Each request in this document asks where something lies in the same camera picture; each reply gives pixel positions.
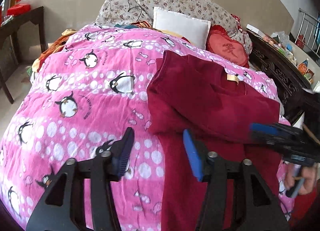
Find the dark red fleece sweater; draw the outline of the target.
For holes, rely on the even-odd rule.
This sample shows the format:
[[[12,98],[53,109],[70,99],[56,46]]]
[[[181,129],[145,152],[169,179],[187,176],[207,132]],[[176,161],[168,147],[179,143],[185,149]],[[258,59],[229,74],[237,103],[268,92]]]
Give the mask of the dark red fleece sweater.
[[[249,144],[252,123],[279,120],[280,105],[244,82],[227,80],[225,69],[192,55],[165,51],[148,88],[152,124],[164,150],[163,230],[194,230],[206,185],[192,175],[183,145],[191,130],[206,147],[230,161],[252,160],[274,194],[280,154]]]

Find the carved dark wooden headboard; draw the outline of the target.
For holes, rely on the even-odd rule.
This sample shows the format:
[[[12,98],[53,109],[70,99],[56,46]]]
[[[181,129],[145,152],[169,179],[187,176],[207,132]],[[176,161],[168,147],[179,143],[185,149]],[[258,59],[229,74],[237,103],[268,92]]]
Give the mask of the carved dark wooden headboard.
[[[304,115],[304,124],[319,131],[319,93],[312,91],[307,79],[277,49],[253,32],[248,35],[253,46],[249,61],[274,80],[284,117],[294,124]]]

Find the red heart shaped cushion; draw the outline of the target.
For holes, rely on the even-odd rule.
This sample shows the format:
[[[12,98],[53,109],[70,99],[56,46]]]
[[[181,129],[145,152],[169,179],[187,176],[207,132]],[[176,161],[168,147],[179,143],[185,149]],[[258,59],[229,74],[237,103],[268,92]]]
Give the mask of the red heart shaped cushion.
[[[220,25],[211,26],[207,37],[206,50],[236,65],[249,68],[248,54],[244,46],[231,39],[227,31]]]

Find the white square pillow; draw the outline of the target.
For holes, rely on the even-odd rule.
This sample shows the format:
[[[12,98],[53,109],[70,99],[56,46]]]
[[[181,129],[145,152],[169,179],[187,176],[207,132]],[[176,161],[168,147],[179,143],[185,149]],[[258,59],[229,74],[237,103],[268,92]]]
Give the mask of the white square pillow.
[[[156,6],[153,8],[153,28],[176,33],[198,48],[205,49],[211,22]]]

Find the pink penguin print duvet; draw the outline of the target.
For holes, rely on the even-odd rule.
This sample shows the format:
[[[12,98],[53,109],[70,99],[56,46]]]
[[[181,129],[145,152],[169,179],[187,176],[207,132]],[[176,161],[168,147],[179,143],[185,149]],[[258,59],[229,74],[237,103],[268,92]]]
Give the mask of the pink penguin print duvet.
[[[120,224],[127,230],[181,230],[161,224],[165,155],[152,124],[146,88],[165,50],[215,61],[272,100],[274,82],[186,38],[150,29],[87,25],[63,49],[42,60],[29,93],[1,140],[1,201],[8,221],[25,229],[54,174],[74,157],[95,156],[128,126],[135,141],[125,176],[114,185]]]

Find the yellow and red blanket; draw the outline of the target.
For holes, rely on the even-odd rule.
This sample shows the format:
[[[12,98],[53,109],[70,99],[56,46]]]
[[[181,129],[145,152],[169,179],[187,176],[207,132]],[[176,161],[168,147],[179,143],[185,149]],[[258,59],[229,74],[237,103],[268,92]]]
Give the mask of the yellow and red blanket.
[[[74,29],[66,29],[63,33],[61,33],[61,36],[55,42],[53,42],[46,51],[40,54],[39,58],[37,58],[33,62],[31,66],[32,72],[39,72],[46,58],[51,54],[60,52],[64,48],[69,37],[71,37],[75,33],[76,30]]]

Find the dark wooden side table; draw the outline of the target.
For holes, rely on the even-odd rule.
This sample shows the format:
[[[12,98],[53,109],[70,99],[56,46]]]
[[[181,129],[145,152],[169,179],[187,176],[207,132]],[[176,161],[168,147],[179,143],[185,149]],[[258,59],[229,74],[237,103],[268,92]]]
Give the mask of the dark wooden side table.
[[[20,65],[32,65],[47,50],[44,32],[44,7],[14,17],[1,26],[1,90],[14,103],[6,81]]]

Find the red gift box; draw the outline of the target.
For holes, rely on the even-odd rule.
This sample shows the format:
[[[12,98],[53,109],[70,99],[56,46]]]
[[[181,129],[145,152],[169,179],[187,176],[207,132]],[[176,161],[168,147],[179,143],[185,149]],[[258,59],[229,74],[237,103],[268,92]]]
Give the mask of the red gift box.
[[[16,4],[7,9],[7,16],[19,16],[31,10],[30,4]]]

